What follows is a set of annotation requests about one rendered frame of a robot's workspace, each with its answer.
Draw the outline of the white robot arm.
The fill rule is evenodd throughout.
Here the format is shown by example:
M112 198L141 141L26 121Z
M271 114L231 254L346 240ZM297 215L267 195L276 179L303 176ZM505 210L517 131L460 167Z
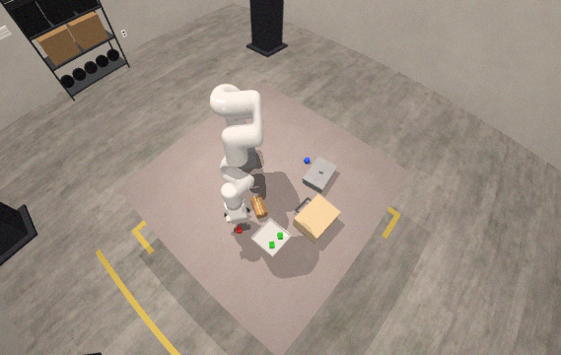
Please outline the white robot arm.
M221 176L227 182L221 188L229 209L227 223L247 220L242 210L245 199L241 195L253 186L254 177L238 168L247 162L247 148L259 147L263 142L261 97L257 91L241 92L233 85L224 84L213 90L210 106L227 119L227 128L222 132L226 157L220 165ZM252 118L251 124L245 124L247 118Z

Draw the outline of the brown cardboard box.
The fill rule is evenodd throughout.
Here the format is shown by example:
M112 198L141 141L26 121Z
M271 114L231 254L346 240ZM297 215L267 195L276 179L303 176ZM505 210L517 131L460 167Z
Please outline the brown cardboard box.
M261 194L251 197L251 202L253 204L257 219L267 216L267 210L265 208L264 202L262 200Z

